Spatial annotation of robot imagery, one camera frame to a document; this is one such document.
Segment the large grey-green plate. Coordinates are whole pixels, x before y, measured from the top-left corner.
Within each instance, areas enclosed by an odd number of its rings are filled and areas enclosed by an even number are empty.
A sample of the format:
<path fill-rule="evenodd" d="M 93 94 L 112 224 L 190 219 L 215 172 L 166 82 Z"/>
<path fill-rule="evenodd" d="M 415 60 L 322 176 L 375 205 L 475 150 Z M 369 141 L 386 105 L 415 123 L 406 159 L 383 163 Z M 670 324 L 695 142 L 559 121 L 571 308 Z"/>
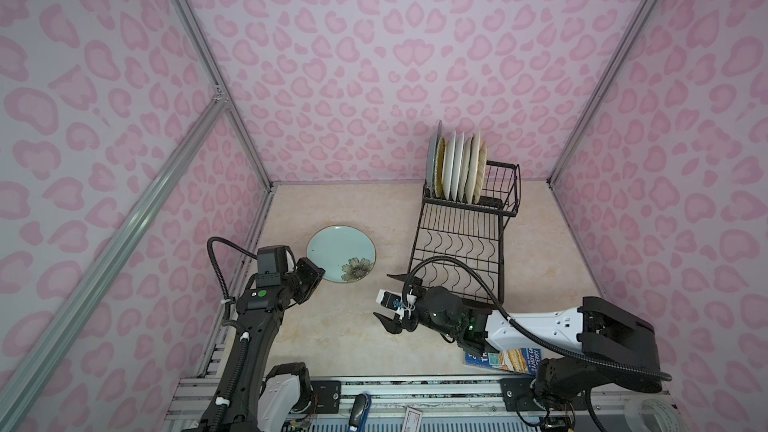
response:
<path fill-rule="evenodd" d="M 428 190 L 428 195 L 430 197 L 433 197 L 434 192 L 436 190 L 435 187 L 435 173 L 436 173 L 436 157 L 437 157 L 437 151 L 440 139 L 442 138 L 442 121 L 439 121 L 437 123 L 436 128 L 432 132 L 430 139 L 429 139 L 429 146 L 427 150 L 427 161 L 426 161 L 426 187 Z"/>

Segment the orange woven plate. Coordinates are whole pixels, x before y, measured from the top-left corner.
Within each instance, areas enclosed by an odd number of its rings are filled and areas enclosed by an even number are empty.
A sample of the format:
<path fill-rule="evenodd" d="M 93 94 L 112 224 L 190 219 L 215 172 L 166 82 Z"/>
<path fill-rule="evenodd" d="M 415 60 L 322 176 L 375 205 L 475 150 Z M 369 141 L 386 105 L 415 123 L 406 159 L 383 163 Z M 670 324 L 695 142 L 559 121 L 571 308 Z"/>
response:
<path fill-rule="evenodd" d="M 487 157 L 488 157 L 488 146 L 486 143 L 484 143 L 480 150 L 479 150 L 479 156 L 478 156 L 478 168 L 477 168 L 477 174 L 476 174 L 476 184 L 474 188 L 473 193 L 473 203 L 478 204 L 480 201 L 480 197 L 482 195 L 483 189 L 484 189 L 484 183 L 485 183 L 485 174 L 486 174 L 486 167 L 487 167 Z"/>

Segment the white plate orange sun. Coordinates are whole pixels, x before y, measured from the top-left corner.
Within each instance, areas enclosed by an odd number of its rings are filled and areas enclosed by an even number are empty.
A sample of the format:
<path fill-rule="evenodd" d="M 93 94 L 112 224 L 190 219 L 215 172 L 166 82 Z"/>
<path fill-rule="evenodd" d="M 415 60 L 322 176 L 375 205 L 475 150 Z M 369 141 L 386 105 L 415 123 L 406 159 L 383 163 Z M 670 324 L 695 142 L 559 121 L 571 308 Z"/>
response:
<path fill-rule="evenodd" d="M 458 188 L 461 173 L 461 164 L 463 160 L 463 148 L 464 148 L 464 133 L 456 135 L 454 143 L 454 155 L 452 163 L 452 175 L 450 183 L 450 199 L 452 201 L 458 200 Z"/>

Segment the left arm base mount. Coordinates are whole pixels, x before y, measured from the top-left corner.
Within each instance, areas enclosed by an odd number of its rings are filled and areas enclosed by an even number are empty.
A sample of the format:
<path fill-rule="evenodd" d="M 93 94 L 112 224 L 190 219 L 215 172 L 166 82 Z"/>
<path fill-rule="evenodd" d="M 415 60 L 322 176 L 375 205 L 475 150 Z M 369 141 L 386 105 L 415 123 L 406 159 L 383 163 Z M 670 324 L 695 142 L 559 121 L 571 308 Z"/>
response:
<path fill-rule="evenodd" d="M 299 382 L 299 399 L 290 415 L 329 415 L 340 409 L 342 383 L 337 380 Z"/>

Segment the light blue flower plate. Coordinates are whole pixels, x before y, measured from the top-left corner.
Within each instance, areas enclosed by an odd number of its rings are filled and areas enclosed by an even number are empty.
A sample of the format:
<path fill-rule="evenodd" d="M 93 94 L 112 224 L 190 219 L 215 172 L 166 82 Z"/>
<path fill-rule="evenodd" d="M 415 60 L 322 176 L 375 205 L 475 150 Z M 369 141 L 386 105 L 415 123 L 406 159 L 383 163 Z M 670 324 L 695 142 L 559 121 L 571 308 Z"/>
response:
<path fill-rule="evenodd" d="M 376 263 L 373 241 L 357 228 L 334 225 L 316 232 L 307 245 L 307 258 L 325 270 L 324 279 L 351 284 L 366 278 Z"/>

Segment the black wire dish rack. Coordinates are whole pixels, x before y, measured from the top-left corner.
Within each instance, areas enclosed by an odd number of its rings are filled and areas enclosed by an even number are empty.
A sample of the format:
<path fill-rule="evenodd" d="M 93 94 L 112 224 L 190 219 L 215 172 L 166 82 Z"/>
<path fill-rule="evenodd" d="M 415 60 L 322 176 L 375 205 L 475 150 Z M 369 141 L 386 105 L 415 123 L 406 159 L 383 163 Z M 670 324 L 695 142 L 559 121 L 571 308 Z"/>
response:
<path fill-rule="evenodd" d="M 504 300 L 504 232 L 517 216 L 521 198 L 519 165 L 491 161 L 483 179 L 477 204 L 438 199 L 427 186 L 422 188 L 410 257 L 412 267 L 434 256 L 450 256 L 472 268 L 489 291 L 452 264 L 429 264 L 417 276 L 425 287 L 442 286 L 473 306 Z"/>

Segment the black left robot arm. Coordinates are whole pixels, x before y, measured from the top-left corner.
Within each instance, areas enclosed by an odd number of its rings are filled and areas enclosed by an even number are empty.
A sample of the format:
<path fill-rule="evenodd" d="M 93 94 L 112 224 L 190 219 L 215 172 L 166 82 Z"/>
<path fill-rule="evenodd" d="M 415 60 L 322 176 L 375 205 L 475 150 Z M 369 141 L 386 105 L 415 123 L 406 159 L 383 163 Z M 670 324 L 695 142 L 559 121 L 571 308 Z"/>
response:
<path fill-rule="evenodd" d="M 222 321 L 235 339 L 219 383 L 193 431 L 281 431 L 293 413 L 311 412 L 315 404 L 309 370 L 303 362 L 267 370 L 267 361 L 285 312 L 308 301 L 324 270 L 307 258 L 297 260 L 290 247 L 269 246 L 255 253 L 257 272 L 242 294 L 225 295 Z"/>

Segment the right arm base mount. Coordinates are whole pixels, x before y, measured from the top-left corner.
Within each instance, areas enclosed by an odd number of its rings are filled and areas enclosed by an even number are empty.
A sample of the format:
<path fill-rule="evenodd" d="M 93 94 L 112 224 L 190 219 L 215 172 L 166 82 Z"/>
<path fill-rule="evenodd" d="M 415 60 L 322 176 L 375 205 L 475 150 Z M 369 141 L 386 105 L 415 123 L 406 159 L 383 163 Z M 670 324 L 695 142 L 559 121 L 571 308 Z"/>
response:
<path fill-rule="evenodd" d="M 582 393 L 579 393 L 568 404 L 553 398 L 534 395 L 535 379 L 529 376 L 502 378 L 499 381 L 501 396 L 508 412 L 531 412 L 544 414 L 550 412 L 565 412 L 575 410 L 586 411 L 587 407 Z"/>

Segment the star pattern cat plate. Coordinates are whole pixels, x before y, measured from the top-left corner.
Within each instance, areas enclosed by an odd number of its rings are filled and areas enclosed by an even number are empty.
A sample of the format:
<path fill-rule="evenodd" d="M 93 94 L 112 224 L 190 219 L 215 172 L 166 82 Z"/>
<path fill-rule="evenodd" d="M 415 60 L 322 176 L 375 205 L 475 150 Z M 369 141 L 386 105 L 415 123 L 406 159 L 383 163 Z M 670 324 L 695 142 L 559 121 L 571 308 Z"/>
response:
<path fill-rule="evenodd" d="M 474 202 L 474 192 L 477 183 L 477 174 L 479 168 L 479 155 L 482 146 L 481 132 L 475 132 L 470 143 L 469 162 L 467 169 L 467 180 L 465 184 L 465 200 L 467 204 Z"/>

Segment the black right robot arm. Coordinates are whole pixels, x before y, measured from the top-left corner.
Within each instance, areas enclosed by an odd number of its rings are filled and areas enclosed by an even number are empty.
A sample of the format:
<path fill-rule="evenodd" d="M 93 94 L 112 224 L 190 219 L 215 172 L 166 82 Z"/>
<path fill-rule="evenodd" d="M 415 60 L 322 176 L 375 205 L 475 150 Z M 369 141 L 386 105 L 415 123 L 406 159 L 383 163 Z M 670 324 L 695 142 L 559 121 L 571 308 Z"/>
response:
<path fill-rule="evenodd" d="M 472 357 L 550 352 L 528 369 L 534 377 L 530 396 L 539 404 L 609 384 L 656 394 L 670 379 L 661 370 L 653 326 L 599 297 L 562 311 L 507 314 L 470 306 L 448 289 L 425 288 L 416 279 L 401 292 L 380 290 L 376 301 L 390 312 L 377 316 L 390 334 L 423 326 Z"/>

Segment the yellow-green woven plate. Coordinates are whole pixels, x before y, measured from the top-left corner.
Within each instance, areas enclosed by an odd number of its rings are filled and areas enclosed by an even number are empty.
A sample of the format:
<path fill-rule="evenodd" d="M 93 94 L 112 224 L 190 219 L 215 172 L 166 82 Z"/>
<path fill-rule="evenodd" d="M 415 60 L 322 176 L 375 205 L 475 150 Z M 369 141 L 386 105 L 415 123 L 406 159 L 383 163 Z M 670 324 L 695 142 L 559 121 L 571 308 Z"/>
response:
<path fill-rule="evenodd" d="M 434 196 L 437 199 L 445 198 L 445 187 L 443 185 L 443 171 L 445 158 L 446 141 L 443 137 L 438 140 L 434 167 Z"/>

